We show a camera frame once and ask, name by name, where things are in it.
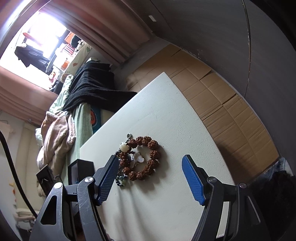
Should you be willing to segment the white floral pillow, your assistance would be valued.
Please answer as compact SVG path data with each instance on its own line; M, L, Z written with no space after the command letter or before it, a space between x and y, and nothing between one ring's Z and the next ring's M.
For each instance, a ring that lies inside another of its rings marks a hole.
M92 50L92 47L87 44L85 41L80 40L78 42L78 46L74 52L74 58L67 66L66 70L64 71L67 75L75 75L77 70L81 67L81 65L85 62L86 57Z

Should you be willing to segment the dark grey wardrobe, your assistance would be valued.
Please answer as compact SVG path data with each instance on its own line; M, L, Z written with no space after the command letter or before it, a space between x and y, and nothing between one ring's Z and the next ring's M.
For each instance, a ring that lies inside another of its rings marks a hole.
M295 49L265 12L251 1L128 4L158 37L192 53L224 77L295 168Z

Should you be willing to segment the pink beige blanket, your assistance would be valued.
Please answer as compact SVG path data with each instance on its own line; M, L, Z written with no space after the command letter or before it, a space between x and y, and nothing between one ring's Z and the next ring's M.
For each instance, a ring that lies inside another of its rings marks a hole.
M39 169L46 165L57 176L62 173L66 161L66 154L73 147L76 140L76 130L72 114L61 111L58 114L46 113L41 125L43 145L37 156Z

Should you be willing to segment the pink curtain right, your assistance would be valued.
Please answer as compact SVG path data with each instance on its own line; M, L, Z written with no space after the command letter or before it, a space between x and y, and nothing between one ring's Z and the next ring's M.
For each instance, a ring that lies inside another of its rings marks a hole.
M116 66L152 38L149 27L125 1L49 1L41 11Z

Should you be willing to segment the flattened cardboard sheets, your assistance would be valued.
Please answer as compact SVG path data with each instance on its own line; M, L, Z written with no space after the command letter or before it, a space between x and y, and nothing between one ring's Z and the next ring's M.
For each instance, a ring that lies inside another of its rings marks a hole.
M267 129L246 101L209 66L169 44L126 78L140 91L166 73L203 121L235 183L252 182L279 158Z

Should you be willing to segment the black jewelry box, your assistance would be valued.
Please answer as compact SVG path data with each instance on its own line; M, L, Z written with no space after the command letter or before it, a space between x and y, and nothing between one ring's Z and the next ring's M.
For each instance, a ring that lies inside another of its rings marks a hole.
M68 184L78 184L84 178L93 176L94 173L95 168L92 161L76 159L68 166Z

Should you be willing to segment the black knitted throw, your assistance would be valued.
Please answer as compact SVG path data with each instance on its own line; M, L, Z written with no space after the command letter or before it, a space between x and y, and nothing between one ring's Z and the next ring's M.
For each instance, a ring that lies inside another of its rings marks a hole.
M73 77L62 110L72 112L80 104L88 103L115 113L136 94L134 91L115 88L114 74L110 71L109 64L88 61Z

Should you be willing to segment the pink curtain left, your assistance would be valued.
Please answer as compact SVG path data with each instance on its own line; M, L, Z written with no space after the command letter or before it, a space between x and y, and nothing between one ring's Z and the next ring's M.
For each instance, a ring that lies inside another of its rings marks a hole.
M1 67L1 110L40 126L57 94L45 90Z

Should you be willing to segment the green bed sheet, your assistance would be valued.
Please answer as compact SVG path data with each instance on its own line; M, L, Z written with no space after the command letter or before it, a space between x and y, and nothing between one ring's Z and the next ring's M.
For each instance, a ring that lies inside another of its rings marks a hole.
M62 107L64 106L66 98L69 95L69 88L72 83L72 79L73 75L68 75L66 77L61 92L49 108L51 113L57 114L58 112L62 111ZM60 174L61 179L65 184L68 184L68 166L80 158L80 148L93 135L90 113L91 107L88 103L80 104L74 109L72 113L75 124L76 141L72 149L66 154L66 161Z

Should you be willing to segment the dark hanging clothes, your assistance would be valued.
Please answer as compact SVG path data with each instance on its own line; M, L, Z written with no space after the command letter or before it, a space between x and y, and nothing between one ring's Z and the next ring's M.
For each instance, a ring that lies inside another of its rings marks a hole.
M43 72L46 72L46 68L50 61L43 56L43 51L35 49L29 45L26 45L25 47L16 46L15 55L26 67L33 65Z

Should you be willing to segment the white wall socket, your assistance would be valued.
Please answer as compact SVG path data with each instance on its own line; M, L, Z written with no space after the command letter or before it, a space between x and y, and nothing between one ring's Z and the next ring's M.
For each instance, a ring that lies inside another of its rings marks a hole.
M152 15L149 15L149 18L150 18L153 22L157 22L156 19L155 19Z

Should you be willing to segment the pink curtain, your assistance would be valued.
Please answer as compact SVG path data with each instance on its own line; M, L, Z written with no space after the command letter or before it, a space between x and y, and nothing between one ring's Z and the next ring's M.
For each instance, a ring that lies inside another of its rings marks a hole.
M149 27L125 1L49 1L41 11L116 66L152 38Z
M45 90L1 67L1 110L40 126L57 94Z

